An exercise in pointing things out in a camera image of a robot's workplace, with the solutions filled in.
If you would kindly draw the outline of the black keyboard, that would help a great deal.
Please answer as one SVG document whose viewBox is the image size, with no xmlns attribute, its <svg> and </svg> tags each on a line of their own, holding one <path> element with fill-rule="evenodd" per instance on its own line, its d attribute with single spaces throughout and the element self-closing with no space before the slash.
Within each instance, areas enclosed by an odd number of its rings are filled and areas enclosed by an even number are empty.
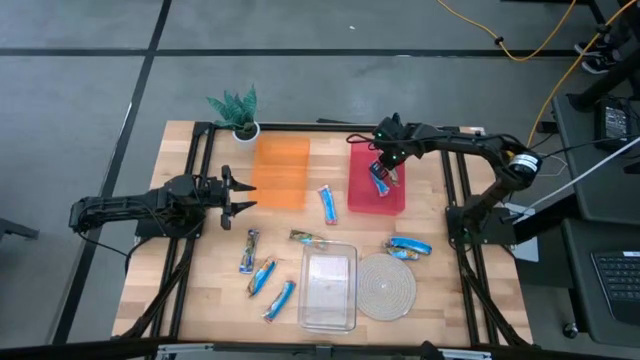
<svg viewBox="0 0 640 360">
<path fill-rule="evenodd" d="M 612 317 L 640 326 L 640 251 L 591 254 Z"/>
</svg>

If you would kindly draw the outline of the clear plastic container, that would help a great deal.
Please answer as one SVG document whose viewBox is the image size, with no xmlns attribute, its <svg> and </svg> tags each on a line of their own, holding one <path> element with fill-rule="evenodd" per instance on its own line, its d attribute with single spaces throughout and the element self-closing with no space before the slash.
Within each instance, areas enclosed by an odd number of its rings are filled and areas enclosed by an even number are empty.
<svg viewBox="0 0 640 360">
<path fill-rule="evenodd" d="M 298 323 L 312 332 L 348 333 L 356 327 L 357 249 L 312 241 L 302 254 Z"/>
</svg>

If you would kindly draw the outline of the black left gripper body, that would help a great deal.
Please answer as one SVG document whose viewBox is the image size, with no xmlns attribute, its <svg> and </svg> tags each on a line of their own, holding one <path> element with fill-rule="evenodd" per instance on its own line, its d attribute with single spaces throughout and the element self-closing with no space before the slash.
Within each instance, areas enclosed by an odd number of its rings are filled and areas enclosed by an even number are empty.
<svg viewBox="0 0 640 360">
<path fill-rule="evenodd" d="M 207 177 L 205 180 L 205 206 L 208 208 L 220 208 L 220 224 L 224 230 L 231 229 L 232 203 L 230 197 L 230 185 L 232 180 L 231 169 L 228 165 L 221 168 L 221 177 Z"/>
</svg>

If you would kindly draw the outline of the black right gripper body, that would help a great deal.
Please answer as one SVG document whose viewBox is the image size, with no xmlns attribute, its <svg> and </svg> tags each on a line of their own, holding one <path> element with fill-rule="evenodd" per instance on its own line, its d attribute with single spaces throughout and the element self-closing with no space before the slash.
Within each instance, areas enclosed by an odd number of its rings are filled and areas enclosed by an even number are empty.
<svg viewBox="0 0 640 360">
<path fill-rule="evenodd" d="M 385 117 L 372 135 L 373 147 L 379 151 L 378 161 L 384 167 L 396 167 L 417 153 L 412 130 L 401 123 L 398 113 Z"/>
</svg>

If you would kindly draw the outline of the black power adapter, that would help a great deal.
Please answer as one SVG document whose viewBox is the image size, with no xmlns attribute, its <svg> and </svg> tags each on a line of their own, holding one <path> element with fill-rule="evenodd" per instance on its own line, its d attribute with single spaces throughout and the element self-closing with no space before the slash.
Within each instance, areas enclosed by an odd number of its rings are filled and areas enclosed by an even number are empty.
<svg viewBox="0 0 640 360">
<path fill-rule="evenodd" d="M 636 136 L 634 126 L 640 126 L 640 115 L 632 98 L 607 95 L 594 107 L 594 141 L 600 150 L 614 152 Z"/>
</svg>

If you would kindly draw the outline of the person's shoe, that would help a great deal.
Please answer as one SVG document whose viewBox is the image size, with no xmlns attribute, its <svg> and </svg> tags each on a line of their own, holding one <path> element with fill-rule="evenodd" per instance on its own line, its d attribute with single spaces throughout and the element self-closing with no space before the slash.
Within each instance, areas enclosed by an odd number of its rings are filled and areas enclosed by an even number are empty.
<svg viewBox="0 0 640 360">
<path fill-rule="evenodd" d="M 611 53 L 614 46 L 604 40 L 596 40 L 591 46 L 587 42 L 579 42 L 574 45 L 574 50 L 585 57 L 603 57 Z"/>
<path fill-rule="evenodd" d="M 601 75 L 608 73 L 618 63 L 618 56 L 607 53 L 604 55 L 589 56 L 582 62 L 581 68 L 590 74 Z"/>
</svg>

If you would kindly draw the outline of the red translucent bin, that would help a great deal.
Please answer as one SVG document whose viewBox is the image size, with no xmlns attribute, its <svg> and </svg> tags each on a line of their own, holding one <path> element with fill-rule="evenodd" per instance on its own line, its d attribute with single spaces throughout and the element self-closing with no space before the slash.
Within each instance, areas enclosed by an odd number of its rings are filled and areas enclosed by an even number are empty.
<svg viewBox="0 0 640 360">
<path fill-rule="evenodd" d="M 370 173 L 370 165 L 376 161 L 378 154 L 370 150 L 367 144 L 352 144 L 350 150 L 348 198 L 347 205 L 351 212 L 375 215 L 396 216 L 405 209 L 406 171 L 402 164 L 395 168 L 398 185 L 385 180 L 389 191 L 381 196 L 374 176 Z"/>
</svg>

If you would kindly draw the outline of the grey chair base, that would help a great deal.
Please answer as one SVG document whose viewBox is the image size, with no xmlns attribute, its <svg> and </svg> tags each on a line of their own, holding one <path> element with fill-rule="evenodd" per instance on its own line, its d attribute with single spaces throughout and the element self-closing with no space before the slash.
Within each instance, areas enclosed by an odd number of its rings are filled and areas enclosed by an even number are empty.
<svg viewBox="0 0 640 360">
<path fill-rule="evenodd" d="M 35 240 L 39 231 L 4 218 L 0 218 L 0 242 L 5 235 L 17 235 L 26 239 Z"/>
</svg>

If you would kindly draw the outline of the blue purple Quaker granola bar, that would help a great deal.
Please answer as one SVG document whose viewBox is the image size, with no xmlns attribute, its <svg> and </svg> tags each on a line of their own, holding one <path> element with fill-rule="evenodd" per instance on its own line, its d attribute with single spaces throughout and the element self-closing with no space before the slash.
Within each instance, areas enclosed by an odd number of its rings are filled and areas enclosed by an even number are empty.
<svg viewBox="0 0 640 360">
<path fill-rule="evenodd" d="M 296 229 L 292 229 L 290 231 L 289 239 L 318 249 L 325 249 L 327 246 L 327 242 L 324 238 L 306 231 Z"/>
</svg>

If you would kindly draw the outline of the black desk leg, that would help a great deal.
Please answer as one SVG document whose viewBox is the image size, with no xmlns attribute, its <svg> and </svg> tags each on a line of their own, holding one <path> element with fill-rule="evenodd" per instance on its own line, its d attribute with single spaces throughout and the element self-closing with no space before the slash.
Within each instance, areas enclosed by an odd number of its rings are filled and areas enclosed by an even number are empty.
<svg viewBox="0 0 640 360">
<path fill-rule="evenodd" d="M 588 111 L 625 80 L 630 82 L 633 90 L 631 99 L 640 100 L 640 48 L 634 50 L 582 93 L 569 94 L 569 102 L 578 111 Z"/>
</svg>

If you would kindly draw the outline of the white angled rod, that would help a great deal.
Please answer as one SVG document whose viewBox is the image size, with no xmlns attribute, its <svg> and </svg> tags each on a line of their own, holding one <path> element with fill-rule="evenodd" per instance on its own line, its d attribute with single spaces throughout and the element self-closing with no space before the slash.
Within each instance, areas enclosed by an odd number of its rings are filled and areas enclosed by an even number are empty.
<svg viewBox="0 0 640 360">
<path fill-rule="evenodd" d="M 569 195 L 576 195 L 578 209 L 592 221 L 640 224 L 640 145 L 629 154 L 617 155 L 595 148 L 574 149 L 566 155 L 572 179 L 528 203 L 506 201 L 512 210 L 540 212 Z"/>
</svg>

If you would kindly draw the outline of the black front crossbar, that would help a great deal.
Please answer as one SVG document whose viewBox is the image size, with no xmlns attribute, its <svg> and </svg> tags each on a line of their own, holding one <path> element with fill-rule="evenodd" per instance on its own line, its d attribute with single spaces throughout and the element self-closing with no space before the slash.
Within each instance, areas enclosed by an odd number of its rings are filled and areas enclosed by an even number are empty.
<svg viewBox="0 0 640 360">
<path fill-rule="evenodd" d="M 537 347 L 510 347 L 504 345 L 477 344 L 469 347 L 435 346 L 426 341 L 419 346 L 386 345 L 314 345 L 314 344 L 266 344 L 242 342 L 178 342 L 171 337 L 118 338 L 115 340 L 42 345 L 0 349 L 0 360 L 128 360 L 130 358 L 175 354 L 191 351 L 268 352 L 309 354 L 331 357 L 338 354 L 357 353 L 367 355 L 418 356 L 427 360 L 462 359 L 480 356 L 483 360 L 627 360 L 618 357 L 586 355 L 543 350 Z"/>
</svg>

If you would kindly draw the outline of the white plant pot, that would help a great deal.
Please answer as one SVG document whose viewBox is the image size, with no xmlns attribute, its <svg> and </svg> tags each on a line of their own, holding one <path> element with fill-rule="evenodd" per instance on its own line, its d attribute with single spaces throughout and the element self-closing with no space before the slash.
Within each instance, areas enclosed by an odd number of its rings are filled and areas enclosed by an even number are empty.
<svg viewBox="0 0 640 360">
<path fill-rule="evenodd" d="M 253 147 L 260 134 L 260 125 L 258 123 L 252 123 L 248 129 L 234 130 L 232 132 L 233 138 L 239 143 L 240 146 L 245 148 Z"/>
</svg>

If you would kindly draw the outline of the black aluminium table frame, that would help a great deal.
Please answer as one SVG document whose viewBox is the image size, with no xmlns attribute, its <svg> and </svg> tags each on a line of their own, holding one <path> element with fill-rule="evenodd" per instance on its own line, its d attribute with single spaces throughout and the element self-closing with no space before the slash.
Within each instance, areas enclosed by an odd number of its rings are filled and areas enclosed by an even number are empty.
<svg viewBox="0 0 640 360">
<path fill-rule="evenodd" d="M 195 242 L 194 257 L 184 295 L 172 294 L 160 323 L 162 334 L 170 331 L 178 317 L 178 339 L 186 342 L 242 342 L 314 345 L 419 346 L 428 341 L 437 346 L 469 347 L 470 331 L 481 342 L 489 339 L 489 324 L 479 298 L 463 286 L 457 257 L 450 247 L 445 209 L 459 204 L 465 190 L 484 191 L 493 181 L 489 164 L 477 156 L 442 155 L 432 152 L 405 165 L 407 176 L 405 209 L 398 216 L 353 213 L 347 207 L 350 147 L 348 135 L 366 133 L 354 124 L 266 123 L 267 135 L 303 136 L 310 139 L 310 161 L 306 206 L 300 211 L 249 208 L 232 222 L 230 230 L 220 226 L 212 212 Z M 338 217 L 336 225 L 325 223 L 318 189 L 328 185 Z M 348 333 L 319 333 L 303 329 L 297 322 L 298 303 L 290 300 L 272 323 L 263 312 L 286 280 L 298 280 L 301 244 L 289 239 L 291 229 L 352 244 L 360 256 L 380 250 L 391 234 L 419 238 L 434 247 L 428 257 L 411 264 L 417 281 L 417 298 L 403 317 L 381 322 L 358 315 Z M 251 274 L 239 272 L 249 229 L 260 232 Z M 254 297 L 247 285 L 268 257 L 277 266 Z"/>
</svg>

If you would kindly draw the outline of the green artificial plant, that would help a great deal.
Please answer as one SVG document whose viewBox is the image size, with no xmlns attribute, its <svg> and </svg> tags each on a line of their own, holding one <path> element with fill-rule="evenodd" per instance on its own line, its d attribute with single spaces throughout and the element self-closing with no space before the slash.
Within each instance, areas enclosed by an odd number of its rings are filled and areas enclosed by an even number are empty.
<svg viewBox="0 0 640 360">
<path fill-rule="evenodd" d="M 239 132 L 249 132 L 255 127 L 258 98 L 254 86 L 243 97 L 224 91 L 222 100 L 213 97 L 206 100 L 220 116 L 214 121 L 216 126 Z"/>
</svg>

